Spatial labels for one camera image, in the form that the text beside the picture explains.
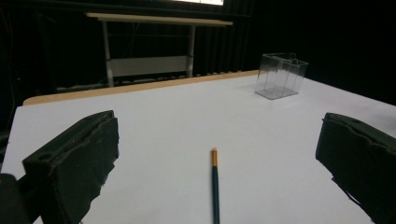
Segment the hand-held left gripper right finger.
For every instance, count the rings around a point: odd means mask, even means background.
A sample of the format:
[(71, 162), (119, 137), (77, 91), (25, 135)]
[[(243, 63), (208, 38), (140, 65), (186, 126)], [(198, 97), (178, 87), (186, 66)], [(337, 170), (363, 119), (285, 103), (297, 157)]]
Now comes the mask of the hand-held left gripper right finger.
[(396, 224), (396, 138), (360, 120), (328, 113), (316, 159), (374, 224)]

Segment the bright monitor screen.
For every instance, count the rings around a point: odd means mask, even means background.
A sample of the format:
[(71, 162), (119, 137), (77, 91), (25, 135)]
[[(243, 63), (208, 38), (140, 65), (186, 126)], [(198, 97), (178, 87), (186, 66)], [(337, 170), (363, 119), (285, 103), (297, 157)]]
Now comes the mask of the bright monitor screen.
[(224, 0), (172, 0), (178, 2), (186, 2), (186, 3), (193, 3), (193, 4), (204, 4), (204, 5), (211, 5), (211, 6), (223, 6)]

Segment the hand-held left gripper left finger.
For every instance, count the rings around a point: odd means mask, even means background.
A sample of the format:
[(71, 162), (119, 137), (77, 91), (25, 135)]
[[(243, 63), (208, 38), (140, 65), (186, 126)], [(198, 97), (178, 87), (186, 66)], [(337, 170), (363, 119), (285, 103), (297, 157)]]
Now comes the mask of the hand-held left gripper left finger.
[(118, 119), (111, 110), (90, 115), (22, 161), (28, 218), (78, 224), (100, 195), (119, 157)]

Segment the clear plastic pencil holder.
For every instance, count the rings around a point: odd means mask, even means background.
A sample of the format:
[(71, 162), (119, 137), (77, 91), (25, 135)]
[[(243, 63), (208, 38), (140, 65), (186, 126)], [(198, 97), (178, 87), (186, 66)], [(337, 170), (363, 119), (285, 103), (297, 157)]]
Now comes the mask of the clear plastic pencil holder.
[(293, 52), (263, 54), (255, 92), (270, 100), (298, 94), (307, 66)]

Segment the dark green pencil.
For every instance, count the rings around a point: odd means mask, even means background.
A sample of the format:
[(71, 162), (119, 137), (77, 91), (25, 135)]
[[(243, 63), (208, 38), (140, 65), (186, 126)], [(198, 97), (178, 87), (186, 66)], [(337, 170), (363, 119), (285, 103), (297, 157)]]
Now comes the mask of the dark green pencil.
[(213, 223), (220, 224), (219, 213), (219, 174), (218, 174), (218, 159), (217, 149), (211, 149), (211, 181), (212, 181), (212, 205), (213, 205)]

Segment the white board table cover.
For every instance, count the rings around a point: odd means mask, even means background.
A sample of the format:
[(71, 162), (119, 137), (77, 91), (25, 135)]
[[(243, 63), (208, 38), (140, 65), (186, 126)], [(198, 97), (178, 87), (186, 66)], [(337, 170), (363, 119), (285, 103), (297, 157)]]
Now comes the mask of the white board table cover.
[(396, 106), (306, 80), (268, 100), (254, 77), (177, 85), (18, 108), (3, 169), (78, 120), (112, 110), (120, 155), (83, 224), (211, 224), (219, 176), (221, 224), (372, 224), (316, 160), (328, 112), (396, 137)]

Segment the white metal frame desk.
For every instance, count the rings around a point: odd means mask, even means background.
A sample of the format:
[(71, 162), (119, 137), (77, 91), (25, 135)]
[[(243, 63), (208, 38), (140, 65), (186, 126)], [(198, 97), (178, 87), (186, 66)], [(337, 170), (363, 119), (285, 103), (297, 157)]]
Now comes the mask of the white metal frame desk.
[[(233, 25), (232, 21), (192, 19), (182, 17), (143, 16), (94, 12), (86, 12), (85, 15), (89, 18), (95, 18), (102, 23), (104, 48), (106, 55), (106, 78), (109, 87), (114, 86), (115, 77), (128, 77), (175, 72), (185, 72), (186, 77), (192, 77), (196, 28), (199, 26), (226, 27)], [(112, 59), (108, 40), (109, 33), (107, 29), (107, 24), (109, 22), (137, 22), (188, 26), (189, 35), (187, 54), (184, 56)]]

